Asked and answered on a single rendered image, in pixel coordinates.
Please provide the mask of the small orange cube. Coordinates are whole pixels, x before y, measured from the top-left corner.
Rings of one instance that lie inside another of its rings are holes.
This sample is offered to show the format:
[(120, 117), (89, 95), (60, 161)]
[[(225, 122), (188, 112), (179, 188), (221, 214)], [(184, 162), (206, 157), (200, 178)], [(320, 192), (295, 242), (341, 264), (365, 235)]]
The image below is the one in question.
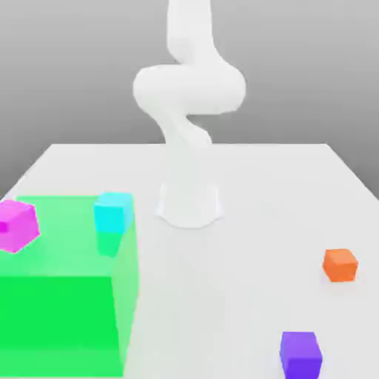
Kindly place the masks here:
[(323, 270), (331, 282), (353, 281), (358, 270), (358, 260), (349, 249), (327, 249)]

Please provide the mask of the small purple cube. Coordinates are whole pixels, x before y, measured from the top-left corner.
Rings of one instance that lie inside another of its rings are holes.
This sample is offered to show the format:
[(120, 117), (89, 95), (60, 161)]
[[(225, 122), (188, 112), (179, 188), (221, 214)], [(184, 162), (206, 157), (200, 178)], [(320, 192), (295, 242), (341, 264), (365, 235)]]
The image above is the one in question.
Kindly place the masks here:
[(285, 379), (318, 379), (323, 355), (314, 332), (283, 332), (279, 355)]

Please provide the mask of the small magenta cube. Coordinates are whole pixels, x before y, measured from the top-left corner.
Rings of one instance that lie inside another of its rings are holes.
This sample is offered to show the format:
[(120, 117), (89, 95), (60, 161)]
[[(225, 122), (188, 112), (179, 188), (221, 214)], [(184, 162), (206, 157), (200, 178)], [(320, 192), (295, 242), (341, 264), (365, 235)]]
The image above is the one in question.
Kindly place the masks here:
[(0, 250), (17, 253), (40, 236), (36, 208), (15, 200), (0, 202)]

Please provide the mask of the small cyan cube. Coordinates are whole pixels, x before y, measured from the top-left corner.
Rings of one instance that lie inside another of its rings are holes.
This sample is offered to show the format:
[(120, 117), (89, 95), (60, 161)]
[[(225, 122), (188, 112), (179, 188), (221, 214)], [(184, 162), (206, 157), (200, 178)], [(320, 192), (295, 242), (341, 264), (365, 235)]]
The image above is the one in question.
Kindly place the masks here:
[(134, 219), (134, 198), (128, 192), (104, 192), (93, 210), (97, 232), (123, 234)]

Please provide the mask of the large green box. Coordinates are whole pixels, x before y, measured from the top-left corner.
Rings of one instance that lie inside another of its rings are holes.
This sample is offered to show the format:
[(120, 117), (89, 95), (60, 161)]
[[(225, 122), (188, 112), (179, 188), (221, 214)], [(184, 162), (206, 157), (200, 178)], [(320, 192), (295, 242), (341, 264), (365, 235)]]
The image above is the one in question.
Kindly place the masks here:
[(0, 377), (119, 378), (138, 297), (135, 217), (97, 232), (96, 196), (34, 195), (40, 236), (0, 250)]

